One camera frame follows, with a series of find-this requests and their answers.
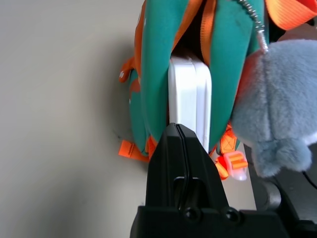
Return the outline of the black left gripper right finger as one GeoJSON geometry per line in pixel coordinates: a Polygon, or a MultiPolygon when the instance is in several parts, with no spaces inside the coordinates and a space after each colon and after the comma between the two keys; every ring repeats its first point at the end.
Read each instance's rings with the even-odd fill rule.
{"type": "Polygon", "coordinates": [[[225,192],[214,162],[200,144],[196,134],[184,125],[176,125],[185,161],[184,188],[180,210],[225,207],[225,192]]]}

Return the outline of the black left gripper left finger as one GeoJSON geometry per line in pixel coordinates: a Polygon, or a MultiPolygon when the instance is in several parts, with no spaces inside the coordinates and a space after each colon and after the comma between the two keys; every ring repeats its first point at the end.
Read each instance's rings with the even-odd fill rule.
{"type": "Polygon", "coordinates": [[[175,181],[185,179],[185,174],[182,139],[176,124],[171,123],[163,132],[150,159],[146,205],[179,208],[183,188],[177,188],[175,181]]]}

